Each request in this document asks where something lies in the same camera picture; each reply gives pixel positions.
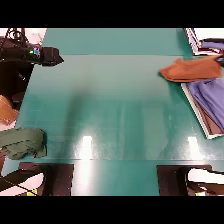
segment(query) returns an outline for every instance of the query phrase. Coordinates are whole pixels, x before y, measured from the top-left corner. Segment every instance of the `green table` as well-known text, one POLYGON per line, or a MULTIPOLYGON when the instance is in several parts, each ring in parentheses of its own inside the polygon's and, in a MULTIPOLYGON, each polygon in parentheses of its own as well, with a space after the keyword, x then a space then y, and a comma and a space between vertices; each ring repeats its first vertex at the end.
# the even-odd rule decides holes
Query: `green table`
MULTIPOLYGON (((61 45, 65 62, 53 68, 35 66, 17 127, 46 131, 48 156, 27 156, 21 161, 74 163, 72 195, 158 195, 158 164, 209 163, 216 170, 224 170, 224 139, 205 139, 180 84, 168 82, 159 74, 160 68, 188 55, 170 56, 178 55, 175 47, 163 53, 167 39, 158 43, 155 38, 158 54, 153 55, 155 48, 150 51, 147 46, 145 54, 141 45, 132 51, 106 36, 112 31, 97 30, 47 31, 45 45, 61 45), (104 33, 103 44, 111 41, 113 47, 104 51, 96 48, 96 38, 91 39, 95 32, 104 33), (70 34, 70 42, 59 42, 62 33, 70 34), (77 33, 83 34, 88 48, 77 33), (81 46, 72 44, 72 34, 81 46), (79 55, 69 55, 71 51, 79 55)), ((152 37, 180 31, 130 30, 127 32, 136 32, 139 38, 142 30, 151 32, 152 37)), ((124 38, 123 29, 114 31, 124 38)), ((17 169, 21 161, 6 159, 3 175, 17 169)))

